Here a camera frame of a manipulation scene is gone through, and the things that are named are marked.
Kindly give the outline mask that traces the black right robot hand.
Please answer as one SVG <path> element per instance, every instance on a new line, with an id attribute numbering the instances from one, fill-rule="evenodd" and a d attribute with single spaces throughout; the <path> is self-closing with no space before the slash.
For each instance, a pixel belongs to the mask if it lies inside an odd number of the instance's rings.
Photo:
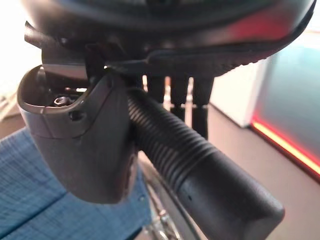
<path id="1" fill-rule="evenodd" d="M 44 160 L 92 203 L 119 202 L 145 152 L 180 199 L 264 201 L 256 181 L 141 89 L 143 75 L 200 80 L 255 63 L 295 40 L 313 0 L 24 0 L 24 39 L 42 64 L 17 100 Z"/>

